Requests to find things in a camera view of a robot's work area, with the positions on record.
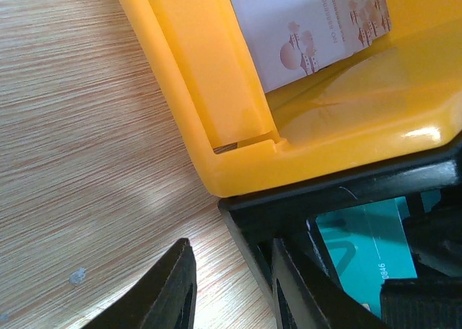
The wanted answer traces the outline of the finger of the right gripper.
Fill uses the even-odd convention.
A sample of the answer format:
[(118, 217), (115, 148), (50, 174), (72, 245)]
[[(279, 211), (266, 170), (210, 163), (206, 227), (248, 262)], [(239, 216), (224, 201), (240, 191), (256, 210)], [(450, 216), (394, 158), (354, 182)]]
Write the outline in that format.
[(460, 328), (461, 207), (410, 216), (404, 231), (417, 276), (382, 285), (382, 321), (389, 328)]

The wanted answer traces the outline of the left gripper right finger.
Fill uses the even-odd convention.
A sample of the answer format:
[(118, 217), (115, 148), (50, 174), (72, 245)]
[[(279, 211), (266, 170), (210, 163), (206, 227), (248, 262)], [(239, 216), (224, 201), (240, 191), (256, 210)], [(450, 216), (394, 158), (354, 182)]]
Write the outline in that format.
[(387, 328), (293, 244), (273, 240), (272, 289), (278, 328)]

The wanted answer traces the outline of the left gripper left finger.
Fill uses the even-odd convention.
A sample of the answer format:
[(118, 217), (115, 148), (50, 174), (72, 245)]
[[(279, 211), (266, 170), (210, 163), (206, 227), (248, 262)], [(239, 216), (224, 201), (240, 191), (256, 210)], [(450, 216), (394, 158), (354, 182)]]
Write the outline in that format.
[(196, 260), (190, 241), (177, 240), (116, 302), (86, 328), (192, 328)]

